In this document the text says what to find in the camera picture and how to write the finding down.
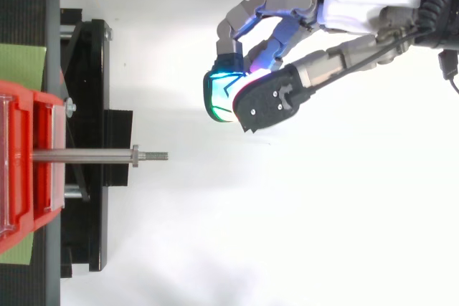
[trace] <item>bolt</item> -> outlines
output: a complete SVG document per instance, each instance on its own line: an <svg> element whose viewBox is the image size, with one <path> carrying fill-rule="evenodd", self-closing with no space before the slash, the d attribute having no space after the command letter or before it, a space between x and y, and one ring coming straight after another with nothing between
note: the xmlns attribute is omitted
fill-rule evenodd
<svg viewBox="0 0 459 306"><path fill-rule="evenodd" d="M105 30L105 39L107 41L113 41L113 29L112 28L107 28Z"/></svg>
<svg viewBox="0 0 459 306"><path fill-rule="evenodd" d="M77 111L77 105L73 102L72 98L68 97L65 100L65 114L68 118L73 116L73 113Z"/></svg>

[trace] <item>metal cylinder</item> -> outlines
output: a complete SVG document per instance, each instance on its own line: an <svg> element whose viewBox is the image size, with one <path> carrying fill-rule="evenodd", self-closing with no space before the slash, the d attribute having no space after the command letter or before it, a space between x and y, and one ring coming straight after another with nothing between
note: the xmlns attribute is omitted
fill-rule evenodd
<svg viewBox="0 0 459 306"><path fill-rule="evenodd" d="M139 161L167 161L167 152L139 152L138 146L129 149L112 148L67 148L34 150L33 160L48 163L74 164L126 164L138 166Z"/></svg>
<svg viewBox="0 0 459 306"><path fill-rule="evenodd" d="M67 184L64 189L64 197L66 199L82 199L81 188L75 184Z"/></svg>

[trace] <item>robotic hand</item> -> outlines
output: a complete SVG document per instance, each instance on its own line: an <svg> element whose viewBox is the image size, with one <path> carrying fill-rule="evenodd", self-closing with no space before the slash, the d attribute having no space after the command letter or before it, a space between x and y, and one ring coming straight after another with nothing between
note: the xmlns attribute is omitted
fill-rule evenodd
<svg viewBox="0 0 459 306"><path fill-rule="evenodd" d="M459 0L243 1L217 29L217 59L204 77L207 112L216 121L239 121L244 131L255 132L291 118L321 88L390 63L410 45L446 49L440 65L455 87L458 14ZM269 16L282 20L268 40L243 57L238 39ZM280 70L284 56L319 29L363 36Z"/></svg>

